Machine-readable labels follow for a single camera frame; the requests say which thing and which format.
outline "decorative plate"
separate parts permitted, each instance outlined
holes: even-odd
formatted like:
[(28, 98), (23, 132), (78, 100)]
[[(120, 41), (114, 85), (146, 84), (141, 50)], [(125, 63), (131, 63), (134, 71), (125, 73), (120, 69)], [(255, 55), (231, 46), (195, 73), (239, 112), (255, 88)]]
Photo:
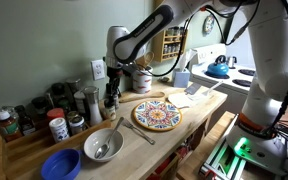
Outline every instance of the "decorative plate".
[(155, 131), (174, 129), (182, 121), (182, 113), (173, 104), (164, 101), (145, 101), (135, 107), (135, 120)]

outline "blue bowl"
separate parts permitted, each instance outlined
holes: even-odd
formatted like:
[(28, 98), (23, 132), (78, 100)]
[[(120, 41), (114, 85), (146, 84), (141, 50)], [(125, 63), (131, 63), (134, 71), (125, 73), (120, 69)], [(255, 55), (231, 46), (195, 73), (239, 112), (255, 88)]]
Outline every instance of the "blue bowl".
[(41, 174), (45, 180), (71, 180), (77, 176), (80, 169), (80, 152), (75, 149), (64, 149), (44, 162)]

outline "cabinet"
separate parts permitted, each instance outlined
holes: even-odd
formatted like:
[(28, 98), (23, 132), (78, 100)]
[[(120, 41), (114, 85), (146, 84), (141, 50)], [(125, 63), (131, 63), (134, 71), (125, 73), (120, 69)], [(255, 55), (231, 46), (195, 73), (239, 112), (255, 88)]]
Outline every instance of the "cabinet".
[[(177, 58), (182, 35), (181, 33), (177, 33), (177, 35), (170, 33), (172, 30), (174, 29), (172, 28), (162, 31), (153, 38), (153, 52), (155, 54), (155, 61), (163, 62), (165, 60)], [(186, 37), (187, 31), (183, 36), (184, 42), (181, 48), (181, 54), (183, 54), (185, 50)]]

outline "wall outlet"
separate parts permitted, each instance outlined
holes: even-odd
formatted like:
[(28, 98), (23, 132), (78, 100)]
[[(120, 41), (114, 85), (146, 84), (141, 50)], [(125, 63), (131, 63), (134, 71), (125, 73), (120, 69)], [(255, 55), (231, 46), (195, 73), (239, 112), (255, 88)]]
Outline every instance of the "wall outlet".
[(102, 59), (91, 61), (94, 80), (105, 78), (104, 61)]

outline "metal spoon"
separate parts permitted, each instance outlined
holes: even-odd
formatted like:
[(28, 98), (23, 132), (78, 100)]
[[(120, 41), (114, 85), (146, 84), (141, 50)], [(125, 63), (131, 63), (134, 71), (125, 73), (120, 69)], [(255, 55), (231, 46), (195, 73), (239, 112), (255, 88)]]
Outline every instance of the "metal spoon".
[(105, 156), (105, 154), (108, 152), (108, 150), (110, 149), (110, 140), (112, 138), (112, 136), (115, 134), (115, 132), (117, 131), (117, 128), (120, 126), (120, 124), (123, 122), (124, 117), (121, 117), (120, 120), (118, 121), (117, 125), (114, 128), (114, 131), (112, 132), (112, 134), (109, 136), (109, 138), (107, 139), (107, 141), (97, 149), (97, 151), (95, 152), (94, 157), (96, 159), (101, 159), (102, 157)]

